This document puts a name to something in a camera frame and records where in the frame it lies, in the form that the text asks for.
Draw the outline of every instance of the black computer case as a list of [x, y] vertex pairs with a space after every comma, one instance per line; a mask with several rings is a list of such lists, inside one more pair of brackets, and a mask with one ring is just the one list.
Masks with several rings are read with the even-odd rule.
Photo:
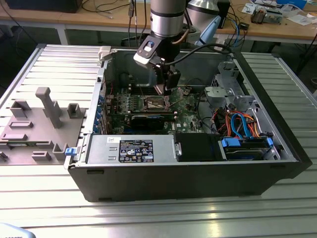
[[82, 0], [5, 0], [11, 9], [75, 13]]

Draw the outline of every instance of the computer case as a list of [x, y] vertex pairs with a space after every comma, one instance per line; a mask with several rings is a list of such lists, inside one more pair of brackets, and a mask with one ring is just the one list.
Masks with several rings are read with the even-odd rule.
[[228, 10], [230, 7], [230, 1], [229, 0], [218, 0], [217, 4], [219, 8], [219, 16], [221, 17], [221, 21], [219, 23], [218, 29], [222, 29], [228, 14]]
[[82, 0], [5, 0], [11, 9], [75, 13]]

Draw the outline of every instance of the white table leg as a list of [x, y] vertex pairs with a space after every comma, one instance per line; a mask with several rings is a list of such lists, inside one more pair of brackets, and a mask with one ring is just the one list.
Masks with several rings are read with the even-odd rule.
[[63, 25], [56, 26], [58, 32], [59, 40], [61, 45], [68, 45], [68, 37], [66, 34], [66, 28]]

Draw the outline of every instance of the motherboard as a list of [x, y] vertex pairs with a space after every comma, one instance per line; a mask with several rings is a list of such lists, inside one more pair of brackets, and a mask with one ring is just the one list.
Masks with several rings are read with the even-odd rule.
[[108, 132], [112, 134], [202, 133], [197, 116], [198, 93], [179, 87], [170, 96], [153, 88], [119, 88], [106, 97]]

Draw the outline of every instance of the gray plastic part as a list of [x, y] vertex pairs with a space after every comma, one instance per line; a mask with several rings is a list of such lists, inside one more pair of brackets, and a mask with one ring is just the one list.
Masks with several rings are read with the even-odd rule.
[[55, 146], [53, 148], [53, 154], [55, 155], [57, 160], [65, 160], [65, 158], [66, 158], [65, 151], [67, 148], [68, 148], [67, 143], [64, 145], [63, 150], [60, 149], [58, 144], [55, 144]]
[[7, 143], [0, 143], [0, 150], [10, 150], [11, 147]]
[[18, 120], [10, 122], [9, 126], [11, 128], [32, 128], [33, 123], [30, 120]]
[[3, 134], [2, 140], [26, 140], [26, 134]]
[[67, 112], [68, 112], [69, 118], [71, 119], [82, 117], [78, 103], [68, 104]]
[[40, 149], [52, 149], [54, 148], [54, 143], [50, 140], [47, 143], [36, 143], [36, 146]]
[[26, 101], [16, 100], [10, 108], [12, 114], [17, 118], [26, 118], [24, 111], [31, 110]]
[[41, 99], [46, 115], [49, 116], [54, 128], [60, 128], [62, 123], [59, 119], [59, 115], [55, 111], [54, 104], [50, 98], [51, 90], [48, 87], [38, 87], [35, 92], [35, 96]]
[[52, 159], [47, 151], [33, 151], [32, 158], [35, 161], [38, 161], [38, 160], [46, 161], [46, 160], [51, 160]]
[[3, 161], [6, 161], [7, 158], [8, 156], [4, 152], [0, 151], [0, 159], [2, 159]]
[[[36, 143], [52, 141], [54, 144], [58, 144], [61, 149], [65, 143], [69, 147], [75, 147], [85, 115], [85, 109], [81, 108], [81, 118], [70, 119], [67, 108], [61, 108], [61, 116], [59, 118], [63, 124], [62, 129], [55, 129], [52, 126], [50, 119], [45, 116], [43, 108], [32, 108], [29, 111], [25, 111], [25, 113], [28, 120], [33, 123], [32, 128], [11, 128], [9, 126], [10, 122], [17, 121], [17, 118], [12, 116], [0, 135], [0, 139], [4, 134], [26, 134], [28, 137], [27, 141], [15, 144], [10, 143], [10, 141], [0, 141], [0, 151], [3, 151], [9, 157], [9, 160], [4, 163], [6, 165], [60, 165], [63, 163], [64, 161], [56, 158], [53, 148], [42, 149]], [[32, 159], [33, 151], [41, 150], [48, 151], [52, 159], [50, 161], [35, 161]]]
[[[57, 101], [52, 101], [52, 102], [53, 102], [53, 105], [54, 105], [55, 113], [60, 117], [61, 109], [60, 109], [60, 107], [58, 105], [58, 102]], [[46, 113], [45, 108], [43, 108], [43, 112], [44, 112], [45, 116], [48, 118], [49, 115]]]

